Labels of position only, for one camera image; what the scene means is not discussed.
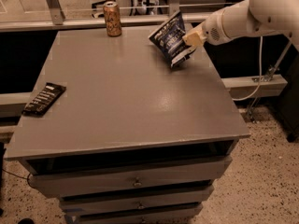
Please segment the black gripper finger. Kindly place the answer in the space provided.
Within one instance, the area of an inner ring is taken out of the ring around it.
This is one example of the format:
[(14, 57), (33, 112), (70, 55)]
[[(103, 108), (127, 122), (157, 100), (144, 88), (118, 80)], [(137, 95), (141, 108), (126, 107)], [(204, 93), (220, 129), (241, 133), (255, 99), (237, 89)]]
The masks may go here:
[(190, 58), (190, 56), (196, 51), (195, 46), (191, 46), (185, 50), (183, 50), (180, 54), (176, 55), (175, 58), (171, 62), (171, 67), (177, 67), (181, 63), (185, 62)]

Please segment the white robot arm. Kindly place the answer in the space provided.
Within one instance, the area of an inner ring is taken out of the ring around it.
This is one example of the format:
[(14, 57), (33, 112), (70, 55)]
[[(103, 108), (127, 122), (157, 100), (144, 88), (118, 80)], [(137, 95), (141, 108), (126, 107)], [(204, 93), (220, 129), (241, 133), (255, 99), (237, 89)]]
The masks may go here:
[(195, 49), (227, 44), (241, 37), (284, 35), (299, 47), (299, 0), (243, 0), (213, 12), (182, 37)]

